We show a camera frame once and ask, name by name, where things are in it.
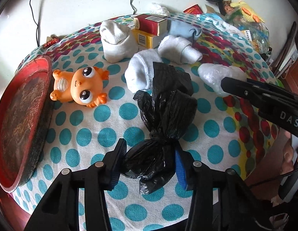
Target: toy eye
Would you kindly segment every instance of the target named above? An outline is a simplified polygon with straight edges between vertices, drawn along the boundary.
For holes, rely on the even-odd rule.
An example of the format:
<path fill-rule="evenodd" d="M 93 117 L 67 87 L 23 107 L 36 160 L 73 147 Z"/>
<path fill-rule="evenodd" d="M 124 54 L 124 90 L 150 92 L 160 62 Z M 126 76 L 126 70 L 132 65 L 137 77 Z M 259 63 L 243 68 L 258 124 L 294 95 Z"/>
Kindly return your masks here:
<path fill-rule="evenodd" d="M 91 67 L 85 67 L 83 69 L 83 76 L 86 78 L 91 78 L 95 75 L 95 69 L 91 68 Z"/>
<path fill-rule="evenodd" d="M 79 99 L 83 103 L 90 103 L 92 101 L 92 98 L 93 98 L 92 93 L 89 90 L 83 90 L 79 94 Z"/>

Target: red tray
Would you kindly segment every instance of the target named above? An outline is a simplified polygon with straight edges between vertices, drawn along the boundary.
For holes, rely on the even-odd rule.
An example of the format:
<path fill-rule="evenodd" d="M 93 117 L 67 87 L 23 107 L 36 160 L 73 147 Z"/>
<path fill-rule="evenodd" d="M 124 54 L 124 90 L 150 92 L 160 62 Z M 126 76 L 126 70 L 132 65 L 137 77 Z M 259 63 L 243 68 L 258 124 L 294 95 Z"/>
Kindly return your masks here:
<path fill-rule="evenodd" d="M 12 79 L 0 100 L 0 185 L 8 193 L 31 177 L 53 111 L 51 60 L 34 59 Z"/>

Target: light blue towel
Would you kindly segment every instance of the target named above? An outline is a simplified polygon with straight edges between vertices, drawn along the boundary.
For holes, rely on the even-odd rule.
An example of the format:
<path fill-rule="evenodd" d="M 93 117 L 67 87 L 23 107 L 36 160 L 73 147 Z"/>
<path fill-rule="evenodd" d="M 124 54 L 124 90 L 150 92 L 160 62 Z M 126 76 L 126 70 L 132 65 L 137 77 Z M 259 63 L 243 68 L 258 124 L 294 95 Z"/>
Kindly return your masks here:
<path fill-rule="evenodd" d="M 173 18 L 168 18 L 167 29 L 168 35 L 176 37 L 181 36 L 192 43 L 197 41 L 202 32 L 201 28 L 197 28 L 191 24 Z"/>

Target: yellow box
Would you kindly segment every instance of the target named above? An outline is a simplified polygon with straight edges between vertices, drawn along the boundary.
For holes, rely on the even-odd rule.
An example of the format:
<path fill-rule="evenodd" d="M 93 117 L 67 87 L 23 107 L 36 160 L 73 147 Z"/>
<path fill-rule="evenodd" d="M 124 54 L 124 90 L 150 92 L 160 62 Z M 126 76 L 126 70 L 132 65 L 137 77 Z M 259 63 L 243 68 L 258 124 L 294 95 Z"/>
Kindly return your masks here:
<path fill-rule="evenodd" d="M 132 33 L 139 45 L 142 45 L 148 49 L 155 49 L 160 45 L 164 37 L 167 36 L 168 32 L 165 32 L 164 34 L 159 36 L 155 36 L 150 33 L 133 28 Z"/>

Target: polka dot bed sheet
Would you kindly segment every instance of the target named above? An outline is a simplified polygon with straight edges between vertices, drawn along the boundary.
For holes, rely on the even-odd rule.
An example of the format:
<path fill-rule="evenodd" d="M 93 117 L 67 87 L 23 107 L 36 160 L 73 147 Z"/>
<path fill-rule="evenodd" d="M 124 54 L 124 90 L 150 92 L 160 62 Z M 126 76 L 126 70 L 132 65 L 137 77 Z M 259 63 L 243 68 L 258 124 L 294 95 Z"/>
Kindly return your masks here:
<path fill-rule="evenodd" d="M 214 25 L 208 17 L 173 13 L 173 18 L 202 28 L 195 48 L 203 58 L 195 64 L 177 65 L 163 58 L 166 64 L 191 76 L 198 110 L 193 123 L 180 140 L 181 146 L 209 167 L 226 170 L 231 167 L 245 179 L 272 146 L 277 127 L 261 119 L 248 101 L 235 96 L 218 97 L 197 74 L 201 63 L 219 63 L 240 67 L 250 78 L 277 83 L 266 63 L 249 41 Z M 130 25 L 133 16 L 114 18 L 117 23 Z M 48 55 L 52 68 L 76 71 L 86 66 L 109 70 L 109 81 L 103 81 L 108 102 L 96 108 L 86 108 L 75 102 L 55 102 L 45 146 L 32 178 L 13 192 L 15 201 L 32 213 L 59 172 L 68 167 L 85 169 L 102 160 L 115 148 L 119 138 L 126 139 L 128 149 L 149 138 L 133 94 L 124 77 L 129 58 L 111 64 L 103 55 L 99 35 L 101 23 L 90 25 L 67 37 L 49 49 L 37 48 L 18 67 L 38 55 Z M 105 191 L 108 213 L 113 230 L 149 231 L 172 225 L 188 217 L 192 192 L 184 191 L 174 176 L 163 188 L 150 195 L 139 195 L 139 182 L 120 177 L 111 192 Z M 84 191 L 79 193 L 80 230 L 86 230 Z"/>

